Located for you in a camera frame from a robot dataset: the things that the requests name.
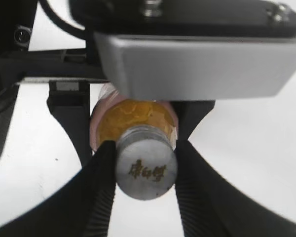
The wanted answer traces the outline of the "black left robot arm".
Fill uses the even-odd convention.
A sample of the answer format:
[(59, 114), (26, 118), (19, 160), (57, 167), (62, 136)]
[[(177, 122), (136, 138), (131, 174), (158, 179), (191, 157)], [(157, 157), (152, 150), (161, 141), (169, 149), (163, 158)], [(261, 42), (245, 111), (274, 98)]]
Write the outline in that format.
[(86, 40), (87, 46), (85, 49), (28, 52), (17, 36), (30, 33), (35, 4), (34, 0), (0, 0), (0, 89), (15, 93), (15, 84), (24, 77), (82, 78), (82, 87), (76, 92), (58, 92), (55, 83), (51, 83), (51, 95), (47, 100), (52, 114), (65, 127), (82, 165), (91, 159), (86, 112), (89, 85), (106, 81), (99, 50), (91, 38), (93, 29), (169, 36), (179, 33), (199, 36), (201, 30), (215, 36), (218, 32), (218, 10), (212, 0), (167, 0), (162, 4), (164, 15), (159, 20), (142, 16), (137, 0), (72, 0), (69, 2), (72, 16), (86, 27), (85, 30), (63, 21), (48, 2), (43, 1), (42, 7), (52, 22), (65, 32)]

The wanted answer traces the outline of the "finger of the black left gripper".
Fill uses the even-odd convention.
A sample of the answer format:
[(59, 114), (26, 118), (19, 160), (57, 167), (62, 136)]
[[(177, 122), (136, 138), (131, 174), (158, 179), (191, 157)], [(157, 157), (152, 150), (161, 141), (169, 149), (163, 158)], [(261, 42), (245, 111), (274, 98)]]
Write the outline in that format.
[(211, 101), (172, 101), (171, 105), (178, 118), (177, 140), (188, 140), (204, 117), (213, 110), (215, 100)]

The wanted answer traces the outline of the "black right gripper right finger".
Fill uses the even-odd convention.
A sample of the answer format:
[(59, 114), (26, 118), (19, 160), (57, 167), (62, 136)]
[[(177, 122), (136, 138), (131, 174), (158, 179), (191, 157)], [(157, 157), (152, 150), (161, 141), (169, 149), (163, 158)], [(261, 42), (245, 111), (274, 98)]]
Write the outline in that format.
[(189, 141), (178, 141), (175, 152), (175, 190), (185, 237), (296, 237), (296, 223), (232, 186)]

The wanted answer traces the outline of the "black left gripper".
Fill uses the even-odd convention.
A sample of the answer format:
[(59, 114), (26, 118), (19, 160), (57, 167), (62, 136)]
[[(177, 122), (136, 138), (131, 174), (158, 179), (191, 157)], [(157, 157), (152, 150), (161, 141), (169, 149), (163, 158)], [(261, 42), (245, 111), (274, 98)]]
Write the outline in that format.
[(51, 115), (70, 138), (80, 161), (86, 166), (91, 160), (90, 83), (103, 83), (108, 79), (99, 59), (88, 57), (88, 49), (63, 49), (48, 51), (21, 51), (12, 43), (12, 35), (0, 32), (0, 81), (13, 85), (24, 78), (82, 81), (50, 81), (47, 106)]

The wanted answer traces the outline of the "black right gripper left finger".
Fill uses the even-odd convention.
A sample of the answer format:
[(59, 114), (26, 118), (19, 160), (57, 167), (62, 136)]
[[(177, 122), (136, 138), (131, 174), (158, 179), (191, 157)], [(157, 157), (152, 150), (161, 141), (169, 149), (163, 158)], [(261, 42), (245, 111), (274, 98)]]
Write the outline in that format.
[(115, 142), (44, 202), (0, 227), (0, 237), (106, 237), (115, 196)]

